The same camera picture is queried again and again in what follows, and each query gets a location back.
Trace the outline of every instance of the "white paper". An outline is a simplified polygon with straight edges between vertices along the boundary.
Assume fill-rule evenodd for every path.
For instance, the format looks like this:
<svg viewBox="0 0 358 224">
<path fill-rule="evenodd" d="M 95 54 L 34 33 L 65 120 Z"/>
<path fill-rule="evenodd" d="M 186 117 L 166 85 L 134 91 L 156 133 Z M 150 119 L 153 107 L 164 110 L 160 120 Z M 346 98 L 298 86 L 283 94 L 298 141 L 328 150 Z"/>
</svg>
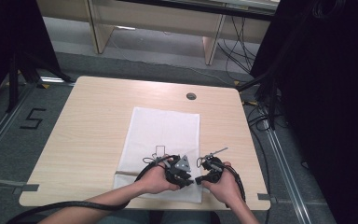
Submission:
<svg viewBox="0 0 358 224">
<path fill-rule="evenodd" d="M 126 142 L 117 172 L 139 174 L 146 163 L 143 158 L 151 158 L 156 146 L 165 146 L 169 155 L 185 155 L 191 168 L 191 178 L 201 175 L 197 167 L 200 156 L 200 115 L 175 111 L 134 107 Z M 115 174 L 114 189 L 129 185 L 136 176 Z M 201 203 L 202 187 L 196 183 L 177 191 L 160 194 L 145 194 L 141 197 L 166 201 Z"/>
</svg>

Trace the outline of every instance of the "wooden table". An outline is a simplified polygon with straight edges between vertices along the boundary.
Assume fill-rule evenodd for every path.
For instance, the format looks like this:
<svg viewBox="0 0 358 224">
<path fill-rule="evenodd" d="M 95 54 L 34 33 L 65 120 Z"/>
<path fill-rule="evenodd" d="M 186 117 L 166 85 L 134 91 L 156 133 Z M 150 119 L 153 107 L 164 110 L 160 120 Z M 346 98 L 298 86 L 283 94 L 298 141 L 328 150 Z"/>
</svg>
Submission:
<svg viewBox="0 0 358 224">
<path fill-rule="evenodd" d="M 197 99 L 188 100 L 189 92 Z M 24 191 L 20 204 L 85 200 L 112 189 L 135 106 L 200 114 L 200 155 L 229 147 L 218 157 L 240 174 L 249 207 L 269 209 L 257 197 L 267 190 L 236 90 L 102 77 L 77 80 L 28 181 L 38 191 Z M 202 204 L 136 198 L 127 208 L 226 209 L 206 192 Z"/>
</svg>

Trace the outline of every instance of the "gray carpet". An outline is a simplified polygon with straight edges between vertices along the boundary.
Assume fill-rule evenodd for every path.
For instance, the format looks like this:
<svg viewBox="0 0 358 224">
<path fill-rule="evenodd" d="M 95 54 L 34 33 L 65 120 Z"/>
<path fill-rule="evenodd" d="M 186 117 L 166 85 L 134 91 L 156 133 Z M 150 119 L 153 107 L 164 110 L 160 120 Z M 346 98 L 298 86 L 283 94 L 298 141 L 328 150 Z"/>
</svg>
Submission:
<svg viewBox="0 0 358 224">
<path fill-rule="evenodd" d="M 97 77 L 118 77 L 128 79 L 141 79 L 162 82 L 174 82 L 185 84 L 196 84 L 206 86 L 233 87 L 233 80 L 224 71 L 197 70 L 198 72 L 212 75 L 202 75 L 190 69 L 177 68 L 168 65 L 153 65 L 147 63 L 133 63 L 123 60 L 106 59 L 102 57 L 81 56 L 65 53 L 57 53 L 62 70 L 71 77 L 77 78 L 80 75 Z M 231 74 L 235 78 L 249 80 L 242 74 Z M 64 85 L 51 85 L 47 89 L 35 88 L 25 101 L 21 111 L 7 131 L 4 139 L 0 142 L 0 179 L 18 182 L 27 181 L 40 153 L 48 140 L 48 136 L 62 111 L 72 87 Z M 256 87 L 241 93 L 242 100 L 254 100 Z M 0 118 L 5 114 L 7 104 L 7 87 L 0 91 Z M 34 121 L 25 120 L 32 108 L 44 108 L 46 111 L 36 111 L 34 115 L 43 119 L 35 130 L 21 129 L 20 126 L 33 126 Z M 248 115 L 253 109 L 252 106 L 244 107 Z M 284 118 L 279 117 L 277 122 L 282 126 L 286 125 Z M 269 211 L 268 223 L 298 223 L 296 212 L 291 204 L 286 186 L 274 154 L 269 145 L 265 132 L 255 129 L 262 147 L 266 153 L 268 171 L 264 162 L 260 145 L 255 137 L 255 148 L 260 161 L 260 166 L 267 181 L 269 181 L 271 196 L 277 199 Z M 296 144 L 296 139 L 289 128 L 277 126 L 282 148 L 289 162 L 293 175 L 296 179 L 300 192 L 305 199 L 311 220 L 313 223 L 335 223 L 328 206 L 324 203 L 324 197 L 319 191 L 312 174 L 301 166 L 301 153 Z M 19 206 L 19 195 L 14 195 L 12 187 L 0 187 L 0 223 L 18 214 L 25 208 Z M 238 223 L 238 220 L 230 211 L 218 212 L 222 223 Z M 264 222 L 267 212 L 255 211 L 260 222 Z"/>
</svg>

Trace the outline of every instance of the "forearm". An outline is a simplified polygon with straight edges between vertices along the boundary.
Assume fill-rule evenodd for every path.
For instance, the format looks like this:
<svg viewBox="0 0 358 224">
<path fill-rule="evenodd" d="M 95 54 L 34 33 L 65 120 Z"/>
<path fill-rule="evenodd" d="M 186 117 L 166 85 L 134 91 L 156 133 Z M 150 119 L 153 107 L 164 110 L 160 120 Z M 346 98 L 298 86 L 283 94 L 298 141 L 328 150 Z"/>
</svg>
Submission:
<svg viewBox="0 0 358 224">
<path fill-rule="evenodd" d="M 142 186 L 139 185 L 138 182 L 135 182 L 123 188 L 111 190 L 87 199 L 86 201 L 106 205 L 120 205 L 143 193 Z M 96 223 L 109 214 L 109 211 L 99 209 L 68 207 L 47 217 L 41 223 Z"/>
<path fill-rule="evenodd" d="M 249 209 L 248 205 L 242 200 L 233 200 L 229 203 L 228 206 L 231 208 L 235 216 L 240 220 L 241 224 L 258 224 L 258 220 L 255 218 L 255 215 Z"/>
</svg>

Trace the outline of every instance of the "black cable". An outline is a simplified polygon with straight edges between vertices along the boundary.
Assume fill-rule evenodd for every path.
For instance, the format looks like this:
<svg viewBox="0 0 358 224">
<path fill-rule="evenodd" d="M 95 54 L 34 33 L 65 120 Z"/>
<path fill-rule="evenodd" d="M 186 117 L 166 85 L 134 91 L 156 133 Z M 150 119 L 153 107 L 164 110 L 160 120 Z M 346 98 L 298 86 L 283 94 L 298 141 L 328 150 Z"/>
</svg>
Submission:
<svg viewBox="0 0 358 224">
<path fill-rule="evenodd" d="M 234 21 L 234 17 L 231 17 L 231 20 L 232 20 L 232 23 L 234 25 L 234 29 L 235 29 L 235 32 L 237 34 L 237 41 L 240 41 L 240 44 L 242 46 L 242 50 L 243 50 L 243 53 L 245 54 L 245 61 L 247 62 L 248 64 L 248 67 L 249 69 L 252 69 L 252 64 L 250 63 L 249 61 L 249 57 L 246 53 L 246 50 L 247 48 L 245 47 L 244 43 L 243 43 L 243 35 L 244 35 L 244 31 L 243 31 L 243 26 L 245 25 L 245 20 L 244 18 L 242 18 L 242 24 L 241 24 L 241 31 L 238 33 L 238 29 L 237 29 L 237 26 L 235 25 L 235 21 Z"/>
<path fill-rule="evenodd" d="M 226 43 L 226 40 L 225 40 L 225 39 L 223 40 L 223 43 L 225 44 L 226 48 L 227 48 L 227 49 L 229 49 L 229 47 L 228 47 L 228 45 L 227 45 L 227 43 Z M 240 53 L 235 52 L 235 51 L 234 51 L 233 53 L 234 53 L 234 54 L 236 54 L 236 55 L 238 55 L 238 56 L 241 56 L 241 57 L 246 57 L 245 55 L 240 54 Z"/>
<path fill-rule="evenodd" d="M 223 53 L 227 56 L 227 60 L 226 60 L 226 74 L 228 75 L 229 78 L 239 81 L 239 82 L 248 82 L 247 80 L 239 80 L 238 78 L 233 77 L 227 69 L 228 66 L 228 59 L 230 59 L 232 62 L 234 62 L 238 67 L 240 67 L 243 71 L 245 71 L 247 74 L 249 74 L 249 70 L 243 65 L 241 64 L 236 58 L 232 57 L 229 53 L 227 53 L 222 46 L 220 46 L 220 44 L 218 43 L 217 46 L 223 51 Z"/>
<path fill-rule="evenodd" d="M 255 123 L 255 127 L 257 128 L 258 131 L 264 132 L 264 131 L 269 130 L 269 128 L 270 128 L 269 123 L 268 123 L 267 128 L 259 128 L 259 126 L 258 126 L 258 124 L 259 124 L 261 121 L 268 120 L 268 119 L 269 119 L 269 118 L 264 118 L 264 119 L 258 120 L 258 121 Z"/>
<path fill-rule="evenodd" d="M 256 120 L 256 122 L 258 122 L 258 121 L 260 121 L 260 120 L 265 120 L 267 118 L 267 116 L 265 116 L 265 115 L 261 115 L 261 116 L 259 116 L 259 117 L 257 117 L 257 118 L 254 118 L 254 119 L 251 119 L 251 120 L 248 120 L 248 123 L 249 123 L 249 125 L 255 125 L 255 123 L 253 123 L 253 124 L 251 124 L 252 122 L 254 122 L 255 120 Z"/>
<path fill-rule="evenodd" d="M 249 113 L 247 119 L 249 120 L 252 113 L 258 108 L 258 106 L 255 106 L 255 108 Z M 264 118 L 267 117 L 265 115 L 259 116 L 256 119 L 260 119 L 260 118 Z M 263 148 L 263 145 L 261 144 L 261 141 L 259 139 L 259 137 L 257 136 L 257 134 L 255 133 L 255 130 L 252 128 L 252 126 L 254 124 L 250 124 L 248 121 L 248 125 L 249 125 L 249 130 L 252 133 L 252 135 L 255 137 L 258 145 L 260 145 L 260 149 L 261 149 L 261 153 L 263 154 L 263 159 L 264 159 L 264 163 L 266 164 L 266 175 L 267 175 L 267 194 L 270 195 L 271 193 L 271 185 L 270 185 L 270 178 L 269 178 L 269 163 L 267 162 L 267 156 L 266 156 L 266 151 Z M 269 210 L 266 213 L 266 220 L 265 220 L 265 224 L 269 223 Z"/>
<path fill-rule="evenodd" d="M 267 156 L 266 156 L 266 152 L 263 148 L 263 146 L 261 145 L 261 141 L 258 138 L 257 134 L 255 133 L 255 130 L 253 130 L 253 128 L 251 126 L 249 126 L 249 130 L 251 131 L 251 133 L 253 134 L 253 136 L 255 137 L 255 139 L 257 140 L 258 145 L 260 145 L 261 148 L 261 153 L 263 154 L 263 158 L 264 158 L 264 163 L 266 164 L 266 174 L 267 174 L 267 194 L 270 195 L 271 193 L 271 185 L 269 182 L 269 163 L 267 162 Z M 266 214 L 266 220 L 265 223 L 269 223 L 269 210 L 267 211 Z"/>
<path fill-rule="evenodd" d="M 152 166 L 160 166 L 158 165 L 159 162 L 161 161 L 166 161 L 170 158 L 175 158 L 177 156 L 171 155 L 168 157 L 164 157 L 160 160 L 155 160 L 152 162 L 146 162 L 145 159 L 151 159 L 151 158 L 144 158 L 144 162 L 149 163 L 144 169 L 143 171 L 137 176 L 136 180 L 139 180 L 149 169 L 151 169 Z M 7 222 L 7 224 L 12 224 L 12 223 L 17 223 L 18 221 L 22 220 L 25 217 L 31 216 L 33 214 L 36 213 L 40 213 L 40 212 L 45 212 L 51 209 L 56 209 L 56 208 L 64 208 L 64 207 L 86 207 L 86 208 L 93 208 L 93 209 L 100 209 L 100 210 L 105 210 L 105 211 L 117 211 L 117 210 L 121 210 L 123 208 L 125 208 L 130 201 L 120 204 L 120 205 L 106 205 L 106 204 L 100 204 L 100 203 L 91 203 L 91 202 L 83 202 L 83 201 L 71 201 L 71 202 L 62 202 L 62 203 L 52 203 L 52 204 L 47 204 L 44 206 L 39 206 L 36 207 L 34 209 L 25 211 L 21 214 L 16 215 L 15 217 L 13 217 L 11 220 L 9 220 Z"/>
<path fill-rule="evenodd" d="M 227 169 L 235 178 L 235 182 L 238 185 L 238 188 L 240 189 L 240 193 L 241 193 L 241 197 L 243 199 L 244 202 L 246 202 L 246 194 L 245 194 L 245 189 L 243 187 L 242 181 L 241 181 L 241 177 L 240 175 L 237 173 L 237 171 L 235 171 L 234 168 L 232 168 L 232 166 L 229 165 L 225 165 L 224 163 L 220 163 L 220 162 L 215 162 L 215 161 L 211 161 L 211 164 L 214 164 L 222 169 Z"/>
<path fill-rule="evenodd" d="M 319 0 L 312 9 L 313 17 L 322 21 L 336 19 L 344 10 L 345 3 L 346 0 Z"/>
<path fill-rule="evenodd" d="M 64 208 L 64 207 L 86 207 L 86 208 L 93 208 L 93 209 L 100 209 L 104 211 L 117 211 L 125 208 L 130 201 L 120 204 L 120 205 L 106 205 L 100 203 L 90 203 L 90 202 L 81 202 L 81 201 L 71 201 L 71 202 L 62 202 L 62 203 L 52 203 L 44 206 L 39 206 L 33 208 L 31 210 L 25 211 L 21 214 L 16 215 L 11 220 L 7 222 L 7 224 L 14 224 L 18 223 L 25 217 L 31 216 L 36 213 L 45 212 L 48 210 L 56 209 L 56 208 Z"/>
</svg>

